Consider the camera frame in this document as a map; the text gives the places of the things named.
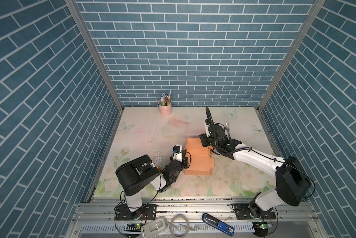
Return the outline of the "orange paper box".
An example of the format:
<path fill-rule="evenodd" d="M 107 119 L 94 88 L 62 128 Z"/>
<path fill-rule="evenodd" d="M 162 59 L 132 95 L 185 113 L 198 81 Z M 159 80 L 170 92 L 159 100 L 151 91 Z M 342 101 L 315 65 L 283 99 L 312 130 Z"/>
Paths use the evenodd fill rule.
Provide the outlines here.
<path fill-rule="evenodd" d="M 203 147 L 199 138 L 187 138 L 186 150 L 191 155 L 191 165 L 184 169 L 187 176 L 210 176 L 215 167 L 211 146 Z"/>

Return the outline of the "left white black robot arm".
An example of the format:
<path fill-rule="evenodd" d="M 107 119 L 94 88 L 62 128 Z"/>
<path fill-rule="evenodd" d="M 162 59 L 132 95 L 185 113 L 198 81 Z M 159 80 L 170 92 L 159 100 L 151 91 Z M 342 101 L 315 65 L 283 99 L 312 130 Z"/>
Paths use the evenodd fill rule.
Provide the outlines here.
<path fill-rule="evenodd" d="M 141 190 L 147 185 L 152 184 L 157 193 L 162 193 L 177 181 L 182 170 L 190 167 L 191 154 L 183 151 L 178 155 L 181 155 L 182 159 L 175 160 L 171 157 L 170 163 L 163 170 L 153 164 L 149 155 L 138 157 L 117 168 L 115 174 L 123 188 L 126 206 L 130 212 L 145 206 Z"/>

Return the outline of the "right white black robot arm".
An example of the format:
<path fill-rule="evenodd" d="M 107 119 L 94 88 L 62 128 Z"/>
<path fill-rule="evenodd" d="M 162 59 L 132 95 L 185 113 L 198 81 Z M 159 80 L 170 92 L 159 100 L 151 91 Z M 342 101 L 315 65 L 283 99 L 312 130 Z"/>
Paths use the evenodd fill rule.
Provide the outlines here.
<path fill-rule="evenodd" d="M 275 188 L 260 192 L 248 205 L 250 213 L 260 217 L 269 209 L 288 204 L 298 206 L 309 191 L 312 181 L 295 157 L 275 157 L 252 149 L 236 139 L 229 139 L 218 125 L 210 126 L 199 136 L 202 146 L 212 146 L 218 154 L 246 163 L 272 176 Z"/>

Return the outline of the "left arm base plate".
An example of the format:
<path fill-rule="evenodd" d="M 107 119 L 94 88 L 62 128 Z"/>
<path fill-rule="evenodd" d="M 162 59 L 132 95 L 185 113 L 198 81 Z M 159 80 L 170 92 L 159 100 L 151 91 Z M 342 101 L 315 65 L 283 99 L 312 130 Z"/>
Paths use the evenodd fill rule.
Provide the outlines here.
<path fill-rule="evenodd" d="M 149 204 L 142 208 L 137 209 L 134 212 L 131 212 L 125 204 L 120 204 L 115 210 L 115 219 L 117 221 L 152 221 L 155 220 L 157 213 L 157 205 Z"/>

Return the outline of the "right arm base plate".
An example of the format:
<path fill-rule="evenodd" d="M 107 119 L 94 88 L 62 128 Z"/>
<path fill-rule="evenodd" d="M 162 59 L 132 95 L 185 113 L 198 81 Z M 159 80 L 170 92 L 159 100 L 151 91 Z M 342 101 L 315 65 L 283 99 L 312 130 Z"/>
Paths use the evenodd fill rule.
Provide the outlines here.
<path fill-rule="evenodd" d="M 274 220 L 277 218 L 274 208 L 271 208 L 267 211 L 263 211 L 257 206 L 250 207 L 250 205 L 247 203 L 236 203 L 231 205 L 231 209 L 234 211 L 238 220 Z"/>

